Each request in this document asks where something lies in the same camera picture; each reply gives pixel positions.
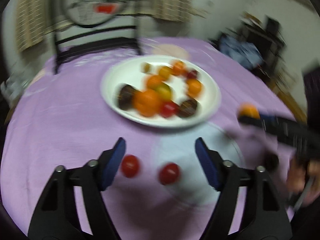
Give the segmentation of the right hand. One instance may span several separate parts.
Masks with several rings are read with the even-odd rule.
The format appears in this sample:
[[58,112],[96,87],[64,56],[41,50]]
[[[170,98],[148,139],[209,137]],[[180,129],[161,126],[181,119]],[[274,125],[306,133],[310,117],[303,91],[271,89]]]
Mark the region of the right hand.
[[303,200],[303,206],[310,205],[319,197],[319,161],[311,161],[308,169],[305,170],[302,165],[299,165],[296,158],[292,158],[286,181],[288,191],[296,194],[302,192],[305,186],[306,175],[313,177],[314,182]]

